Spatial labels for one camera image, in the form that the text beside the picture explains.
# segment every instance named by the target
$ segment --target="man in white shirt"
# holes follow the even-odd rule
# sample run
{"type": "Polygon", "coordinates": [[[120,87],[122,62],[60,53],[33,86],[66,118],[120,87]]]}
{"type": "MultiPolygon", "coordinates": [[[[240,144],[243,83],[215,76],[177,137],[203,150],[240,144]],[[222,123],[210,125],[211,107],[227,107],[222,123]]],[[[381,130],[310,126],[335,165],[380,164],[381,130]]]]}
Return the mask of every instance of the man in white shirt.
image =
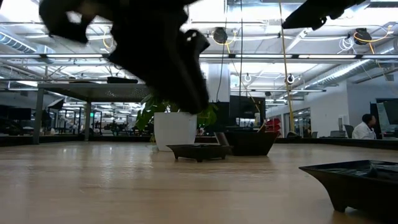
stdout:
{"type": "Polygon", "coordinates": [[[371,114],[362,116],[362,123],[357,125],[353,131],[353,139],[376,139],[373,126],[376,124],[376,118],[371,114]]]}

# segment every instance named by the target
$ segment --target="black plastic tray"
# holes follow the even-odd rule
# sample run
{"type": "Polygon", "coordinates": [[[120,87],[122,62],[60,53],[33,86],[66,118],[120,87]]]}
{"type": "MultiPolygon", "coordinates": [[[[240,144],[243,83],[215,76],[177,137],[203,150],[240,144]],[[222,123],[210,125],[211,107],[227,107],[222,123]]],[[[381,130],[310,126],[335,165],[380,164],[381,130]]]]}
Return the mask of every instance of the black plastic tray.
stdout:
{"type": "Polygon", "coordinates": [[[225,138],[234,156],[266,156],[277,133],[225,132],[225,138]]]}
{"type": "Polygon", "coordinates": [[[167,146],[174,152],[175,159],[179,157],[196,159],[203,162],[205,159],[225,159],[232,147],[217,145],[174,145],[167,146]]]}
{"type": "Polygon", "coordinates": [[[336,211],[347,207],[396,220],[398,164],[353,161],[300,167],[326,188],[336,211]]]}

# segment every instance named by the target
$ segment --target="ceiling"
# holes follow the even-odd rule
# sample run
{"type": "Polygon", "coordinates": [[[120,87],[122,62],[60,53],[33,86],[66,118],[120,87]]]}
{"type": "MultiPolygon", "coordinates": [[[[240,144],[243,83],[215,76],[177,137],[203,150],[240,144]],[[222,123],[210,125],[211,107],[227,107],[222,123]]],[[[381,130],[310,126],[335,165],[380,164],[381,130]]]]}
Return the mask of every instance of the ceiling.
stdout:
{"type": "MultiPolygon", "coordinates": [[[[112,26],[110,21],[102,18],[95,19],[87,30],[90,43],[81,45],[59,37],[51,38],[47,35],[47,30],[38,15],[38,0],[3,1],[0,10],[0,34],[6,33],[28,46],[47,46],[53,50],[53,53],[57,54],[106,54],[112,52],[115,48],[115,43],[109,34],[112,26]]],[[[346,10],[339,19],[328,20],[322,28],[316,31],[310,29],[285,30],[286,53],[369,54],[368,45],[351,45],[350,41],[352,41],[352,38],[345,40],[348,34],[352,35],[355,33],[356,28],[367,28],[373,39],[383,38],[374,43],[377,52],[378,46],[397,36],[398,26],[396,24],[396,8],[371,7],[372,2],[375,1],[366,1],[365,6],[367,7],[346,10]]],[[[182,29],[198,29],[208,35],[211,45],[204,54],[227,54],[228,49],[232,54],[282,54],[282,38],[279,36],[281,32],[280,19],[285,19],[304,1],[282,1],[282,16],[279,13],[278,2],[278,0],[243,0],[243,10],[241,12],[240,1],[198,1],[186,8],[189,19],[182,29]],[[219,45],[212,39],[215,27],[226,27],[226,32],[229,35],[228,47],[219,45]]],[[[70,13],[70,19],[78,21],[80,17],[78,14],[70,13]]],[[[132,30],[131,35],[144,36],[145,33],[141,33],[140,30],[132,30]]],[[[152,43],[132,42],[131,44],[147,44],[148,50],[156,51],[156,46],[152,43]]],[[[21,54],[21,52],[7,45],[0,44],[0,54],[21,54]]],[[[8,59],[7,61],[16,65],[23,65],[25,69],[34,73],[44,74],[45,72],[45,64],[34,65],[35,60],[8,59]]],[[[57,62],[69,63],[69,66],[56,65],[57,63],[48,65],[48,71],[51,74],[50,78],[56,80],[69,77],[97,79],[111,75],[134,78],[134,75],[124,70],[109,66],[104,60],[83,58],[79,60],[57,60],[57,62]],[[95,66],[85,66],[85,63],[95,64],[95,66]]],[[[247,87],[280,89],[285,85],[285,65],[283,61],[259,62],[258,60],[245,60],[242,66],[239,62],[232,64],[230,60],[224,60],[223,62],[229,64],[231,80],[236,82],[237,75],[242,72],[244,84],[247,87]]],[[[313,80],[339,64],[332,62],[314,63],[311,61],[288,63],[287,73],[294,75],[296,82],[304,83],[313,80]]]]}

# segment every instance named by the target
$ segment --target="white planter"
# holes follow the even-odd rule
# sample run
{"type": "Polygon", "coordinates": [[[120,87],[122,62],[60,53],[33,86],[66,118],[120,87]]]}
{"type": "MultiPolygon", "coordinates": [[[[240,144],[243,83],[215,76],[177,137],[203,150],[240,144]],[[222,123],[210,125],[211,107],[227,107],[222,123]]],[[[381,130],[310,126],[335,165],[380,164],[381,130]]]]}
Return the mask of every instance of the white planter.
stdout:
{"type": "Polygon", "coordinates": [[[197,116],[189,113],[155,113],[156,145],[159,151],[171,152],[168,145],[194,144],[197,116]]]}

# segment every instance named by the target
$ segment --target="potted plant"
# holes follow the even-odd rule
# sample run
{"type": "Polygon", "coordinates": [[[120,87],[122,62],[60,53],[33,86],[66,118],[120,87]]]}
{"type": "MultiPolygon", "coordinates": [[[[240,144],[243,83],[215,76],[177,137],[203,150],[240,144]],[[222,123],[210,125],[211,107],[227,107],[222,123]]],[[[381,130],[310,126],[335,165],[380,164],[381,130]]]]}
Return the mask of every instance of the potted plant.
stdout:
{"type": "Polygon", "coordinates": [[[148,123],[154,125],[152,141],[156,142],[160,151],[171,152],[168,145],[194,144],[197,124],[209,126],[216,122],[217,107],[214,104],[196,115],[180,111],[175,103],[161,100],[155,95],[146,96],[141,104],[145,104],[145,107],[138,111],[136,126],[143,130],[148,123]]]}

